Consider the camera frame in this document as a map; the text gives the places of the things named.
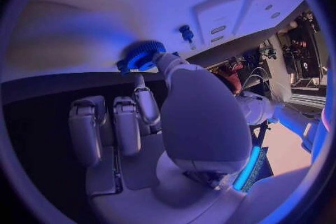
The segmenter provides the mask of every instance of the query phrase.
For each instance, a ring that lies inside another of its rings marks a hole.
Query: blue gear
[[[137,69],[146,71],[155,66],[152,59],[155,53],[166,52],[164,45],[157,41],[143,41],[139,45],[131,49],[125,59],[120,60],[116,66],[122,74],[127,74],[130,70]]]

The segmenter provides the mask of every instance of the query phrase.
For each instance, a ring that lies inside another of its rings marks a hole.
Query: blue light strip
[[[259,153],[261,148],[260,147],[253,147],[251,157],[249,159],[248,164],[245,166],[243,171],[240,173],[236,181],[234,182],[234,189],[241,190],[241,188],[244,186],[245,182],[249,178],[253,167],[258,159]]]

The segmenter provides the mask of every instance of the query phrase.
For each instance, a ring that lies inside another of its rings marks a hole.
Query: blue lighting
[[[234,182],[234,189],[241,190],[241,188],[244,186],[245,182],[249,178],[253,167],[258,159],[259,153],[261,148],[260,147],[253,147],[251,157],[249,159],[248,164],[245,166],[243,171],[240,173],[236,181]]]

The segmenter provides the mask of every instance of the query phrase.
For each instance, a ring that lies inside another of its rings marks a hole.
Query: blue plastic part
[[[183,25],[179,29],[180,33],[182,34],[182,38],[189,43],[192,42],[192,38],[194,37],[194,33],[190,30],[189,25]]]
[[[260,150],[261,150],[260,147],[253,147],[248,164],[245,166],[243,171],[239,174],[238,178],[234,182],[234,189],[241,190],[241,188],[244,186],[245,182],[249,178],[253,170],[253,167],[258,159]]]
[[[125,59],[120,60],[116,66],[122,74],[127,74],[130,70],[146,71],[155,66],[152,61],[157,52],[166,52],[164,45],[158,41],[143,41],[131,49]]]

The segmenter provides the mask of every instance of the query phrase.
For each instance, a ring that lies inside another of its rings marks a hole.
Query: blue led light
[[[241,190],[242,186],[244,186],[245,182],[249,178],[253,167],[258,159],[259,153],[261,148],[260,147],[253,147],[251,157],[249,159],[248,164],[245,166],[243,171],[240,173],[236,181],[234,182],[234,189]]]

